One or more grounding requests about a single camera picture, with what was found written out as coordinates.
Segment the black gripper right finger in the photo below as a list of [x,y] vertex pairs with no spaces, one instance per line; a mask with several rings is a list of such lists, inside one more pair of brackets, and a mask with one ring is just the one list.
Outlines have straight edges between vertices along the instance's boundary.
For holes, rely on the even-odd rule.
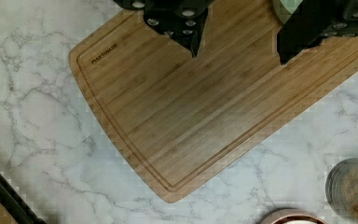
[[358,36],[358,0],[302,0],[277,34],[281,64],[333,36]]

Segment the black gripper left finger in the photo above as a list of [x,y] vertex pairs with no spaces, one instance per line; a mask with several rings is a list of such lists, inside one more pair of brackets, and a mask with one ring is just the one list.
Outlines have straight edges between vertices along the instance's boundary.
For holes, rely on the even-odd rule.
[[198,56],[209,6],[214,0],[113,0],[127,10],[143,12],[144,22]]

